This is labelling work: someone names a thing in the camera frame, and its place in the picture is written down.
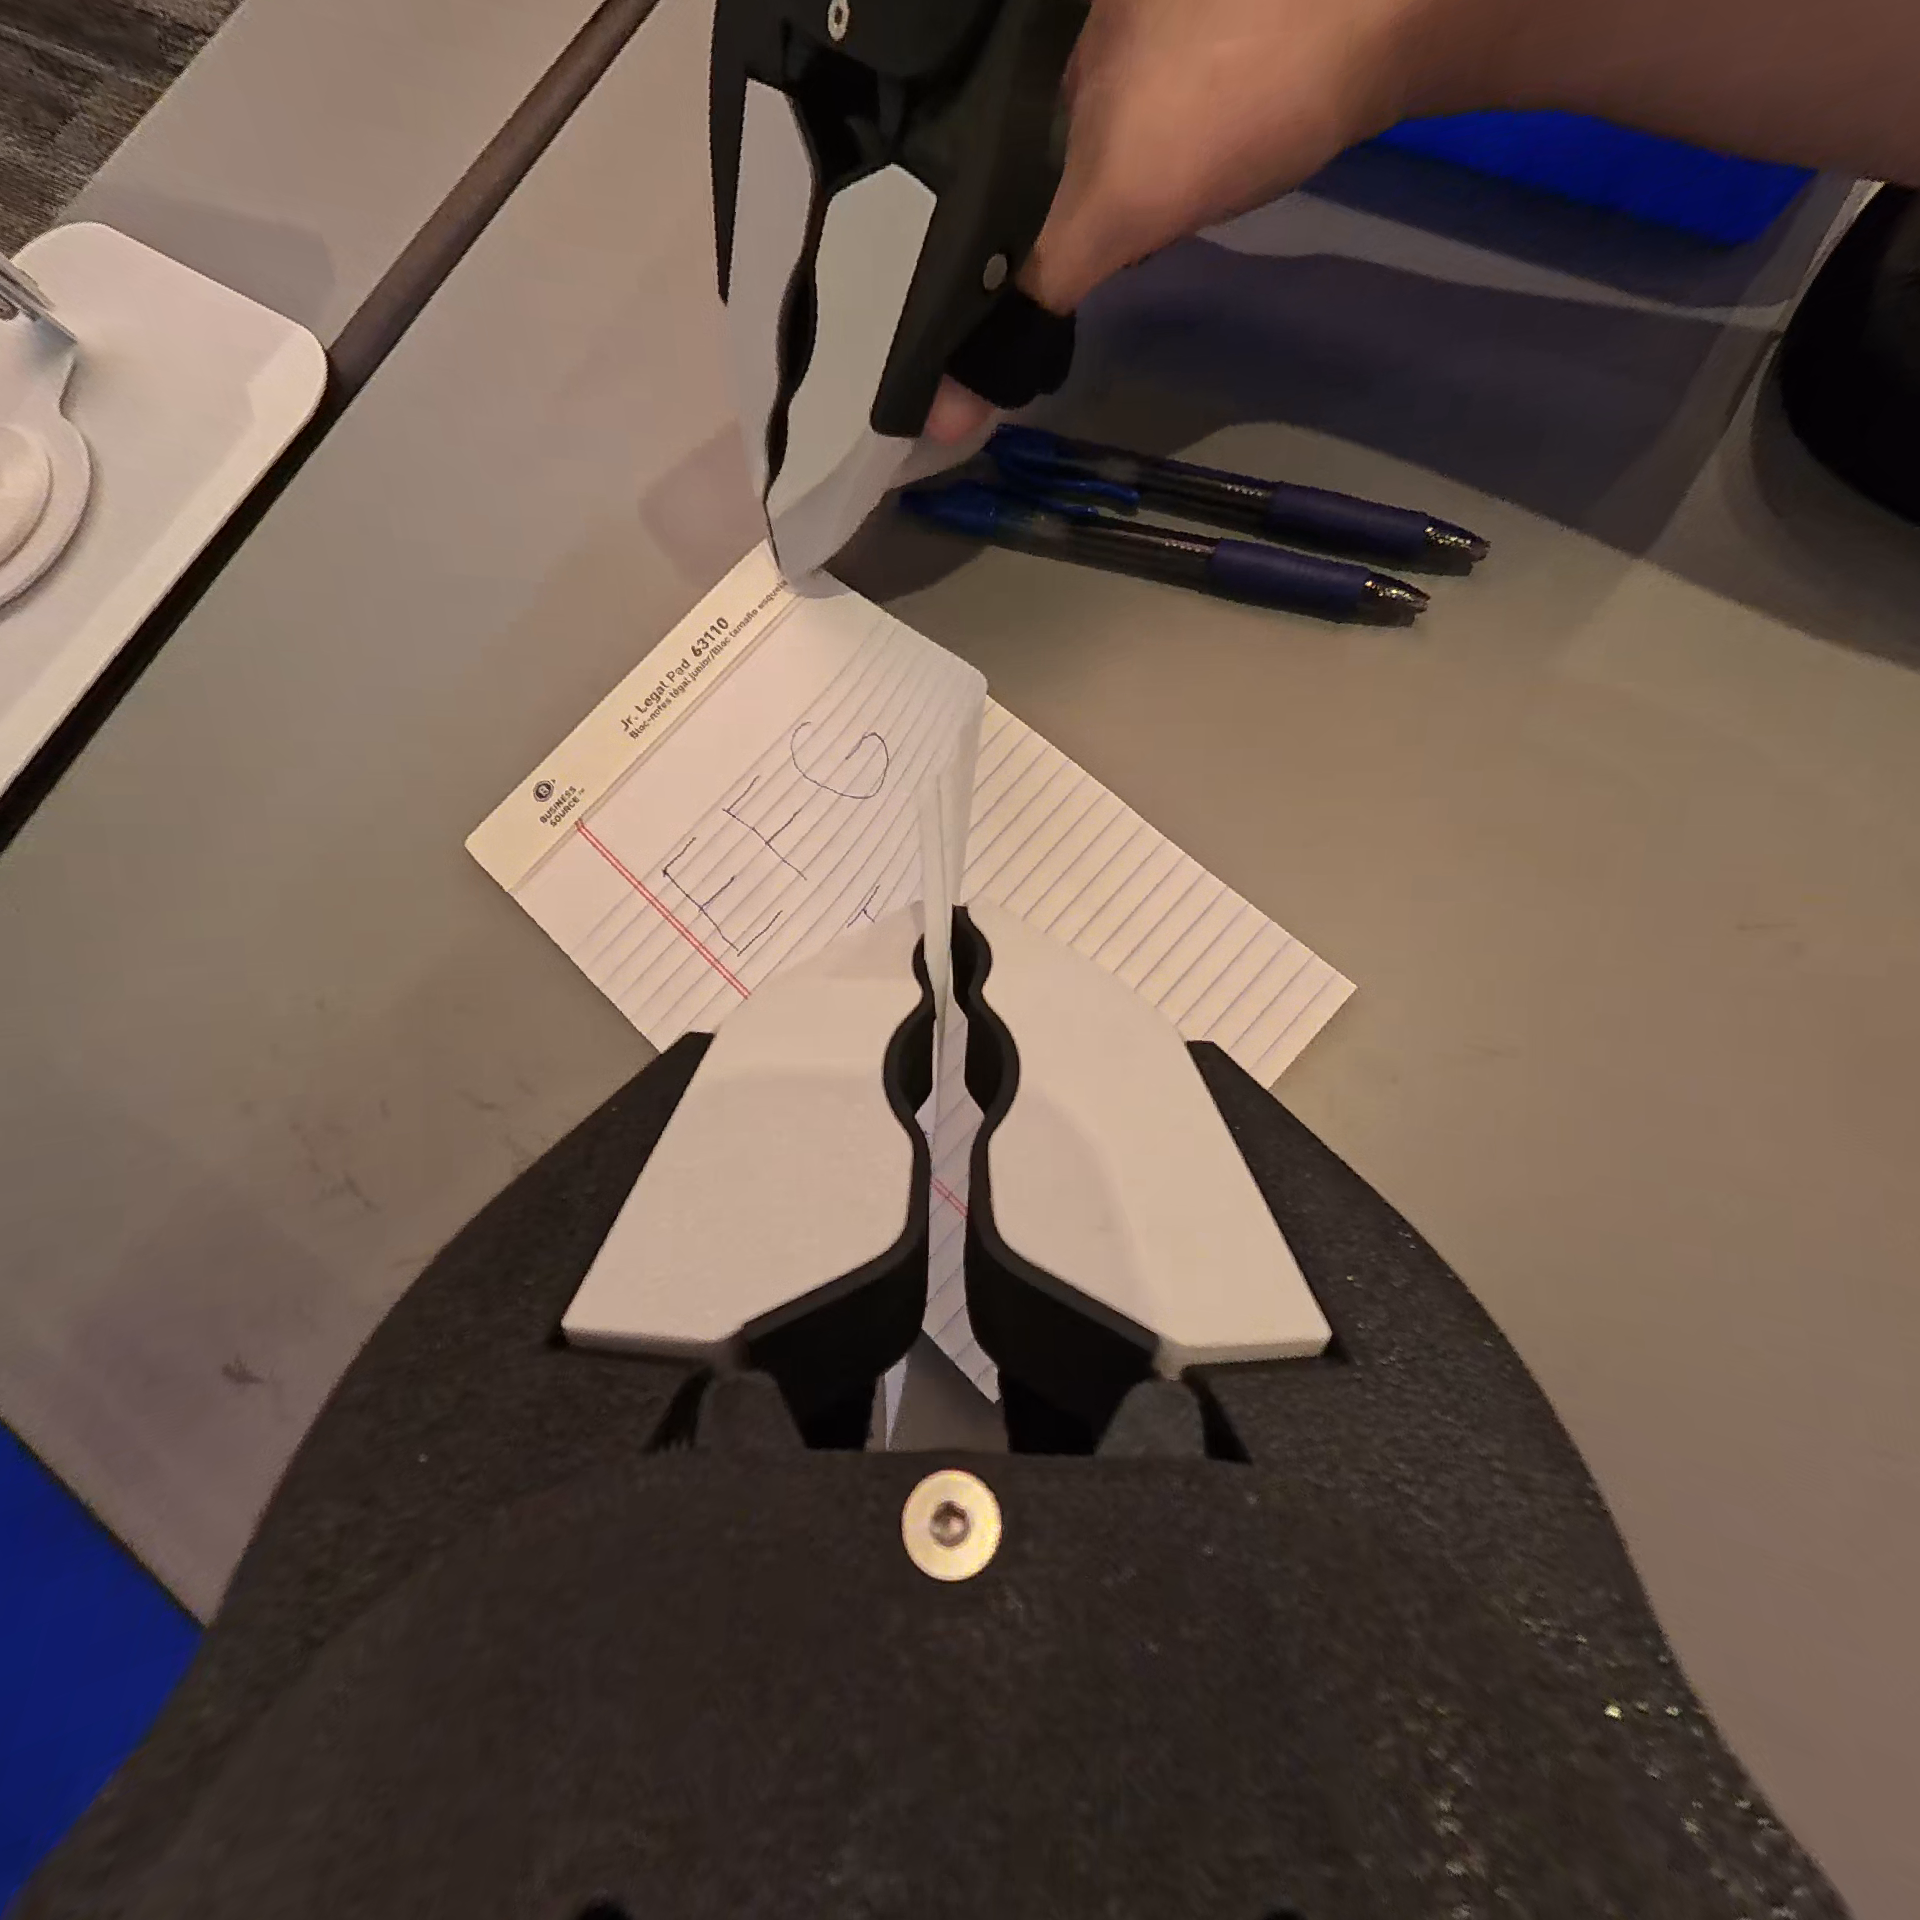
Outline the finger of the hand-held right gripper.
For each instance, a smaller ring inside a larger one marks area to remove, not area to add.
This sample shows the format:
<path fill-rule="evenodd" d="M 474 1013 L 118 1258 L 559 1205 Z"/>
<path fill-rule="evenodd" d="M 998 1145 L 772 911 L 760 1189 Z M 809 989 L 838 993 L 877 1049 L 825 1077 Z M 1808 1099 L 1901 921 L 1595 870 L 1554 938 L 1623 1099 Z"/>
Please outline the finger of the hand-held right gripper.
<path fill-rule="evenodd" d="M 751 479 L 767 521 L 793 509 L 799 462 L 789 454 L 789 322 L 805 308 L 816 215 L 825 209 L 825 170 L 787 89 L 746 78 L 735 237 L 728 237 L 728 370 Z"/>
<path fill-rule="evenodd" d="M 902 163 L 841 187 L 825 205 L 810 360 L 767 489 L 772 549 L 789 585 L 843 552 L 918 448 L 918 430 L 873 430 L 873 404 L 929 215 L 936 195 Z"/>

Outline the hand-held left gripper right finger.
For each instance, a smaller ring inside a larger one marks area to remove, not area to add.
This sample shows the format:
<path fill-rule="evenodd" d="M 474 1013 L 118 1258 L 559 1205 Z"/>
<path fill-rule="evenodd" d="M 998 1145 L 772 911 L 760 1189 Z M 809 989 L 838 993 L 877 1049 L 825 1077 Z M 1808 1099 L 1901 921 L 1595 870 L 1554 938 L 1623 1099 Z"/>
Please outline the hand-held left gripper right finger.
<path fill-rule="evenodd" d="M 1321 1358 L 1329 1322 L 1198 1054 L 1121 978 L 972 901 L 964 1305 L 1011 1449 L 1092 1456 L 1137 1384 Z"/>

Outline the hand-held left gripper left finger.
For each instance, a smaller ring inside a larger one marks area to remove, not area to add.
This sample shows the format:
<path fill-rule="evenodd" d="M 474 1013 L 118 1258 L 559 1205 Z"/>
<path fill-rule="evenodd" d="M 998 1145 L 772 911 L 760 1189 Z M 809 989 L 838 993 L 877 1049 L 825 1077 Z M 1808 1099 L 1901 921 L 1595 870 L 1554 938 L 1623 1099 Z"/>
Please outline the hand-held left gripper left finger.
<path fill-rule="evenodd" d="M 925 1310 L 925 911 L 838 934 L 701 1042 L 564 1344 L 756 1370 L 809 1444 L 861 1449 Z"/>

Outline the white lined notepad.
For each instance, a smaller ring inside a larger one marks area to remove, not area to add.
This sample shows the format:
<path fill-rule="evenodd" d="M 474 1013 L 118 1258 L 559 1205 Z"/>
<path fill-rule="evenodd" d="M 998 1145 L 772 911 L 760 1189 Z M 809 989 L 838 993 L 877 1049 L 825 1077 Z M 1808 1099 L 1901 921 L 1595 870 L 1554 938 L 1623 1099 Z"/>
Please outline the white lined notepad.
<path fill-rule="evenodd" d="M 1271 1085 L 1350 998 L 987 695 L 985 676 L 753 549 L 496 805 L 464 851 L 656 1048 L 918 901 L 921 790 L 958 780 L 958 901 L 1115 974 Z"/>

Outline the handwritten lined paper sheet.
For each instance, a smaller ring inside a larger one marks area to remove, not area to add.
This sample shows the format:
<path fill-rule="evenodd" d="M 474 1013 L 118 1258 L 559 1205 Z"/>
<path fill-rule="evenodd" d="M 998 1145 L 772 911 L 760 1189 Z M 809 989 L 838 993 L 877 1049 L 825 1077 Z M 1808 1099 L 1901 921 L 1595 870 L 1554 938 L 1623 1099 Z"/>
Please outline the handwritten lined paper sheet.
<path fill-rule="evenodd" d="M 564 1335 L 756 1370 L 858 1449 L 925 1310 L 985 676 L 848 594 L 686 668 L 517 886 L 643 1037 L 701 1048 Z"/>

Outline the blue retractable pen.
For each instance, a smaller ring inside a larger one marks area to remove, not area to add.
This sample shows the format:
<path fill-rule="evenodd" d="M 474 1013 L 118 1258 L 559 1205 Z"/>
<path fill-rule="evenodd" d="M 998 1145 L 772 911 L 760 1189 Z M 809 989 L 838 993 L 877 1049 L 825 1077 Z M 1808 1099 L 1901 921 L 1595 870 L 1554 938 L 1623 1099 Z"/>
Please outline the blue retractable pen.
<path fill-rule="evenodd" d="M 1425 588 L 1369 565 L 1321 559 L 1262 540 L 1179 534 L 998 481 L 918 481 L 898 489 L 898 506 L 958 540 L 1051 565 L 1160 579 L 1234 604 L 1371 626 L 1401 626 L 1429 609 Z"/>
<path fill-rule="evenodd" d="M 1158 509 L 1198 529 L 1280 544 L 1291 540 L 1350 559 L 1472 568 L 1490 552 L 1483 534 L 1425 509 L 1095 446 L 1034 424 L 1001 424 L 985 442 L 985 458 L 1004 481 L 1073 497 L 1085 506 L 1109 503 L 1130 516 Z"/>

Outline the person's right forearm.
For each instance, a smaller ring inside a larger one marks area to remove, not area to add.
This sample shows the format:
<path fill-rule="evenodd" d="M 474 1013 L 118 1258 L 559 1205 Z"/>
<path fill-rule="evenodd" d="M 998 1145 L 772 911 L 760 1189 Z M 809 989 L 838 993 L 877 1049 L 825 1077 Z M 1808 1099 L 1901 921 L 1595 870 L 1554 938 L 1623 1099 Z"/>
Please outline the person's right forearm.
<path fill-rule="evenodd" d="M 1404 116 L 1577 111 L 1751 159 L 1920 183 L 1913 0 L 1432 2 Z"/>

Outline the person's right hand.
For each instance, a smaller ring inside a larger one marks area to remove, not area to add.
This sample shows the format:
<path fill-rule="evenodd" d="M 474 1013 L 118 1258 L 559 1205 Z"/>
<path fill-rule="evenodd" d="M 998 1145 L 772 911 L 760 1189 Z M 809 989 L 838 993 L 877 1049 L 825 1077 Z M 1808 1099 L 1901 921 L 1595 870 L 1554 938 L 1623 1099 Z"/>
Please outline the person's right hand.
<path fill-rule="evenodd" d="M 1264 205 L 1415 111 L 1532 84 L 1532 2 L 1100 0 L 1067 61 L 1067 159 L 1015 288 L 1051 316 Z"/>

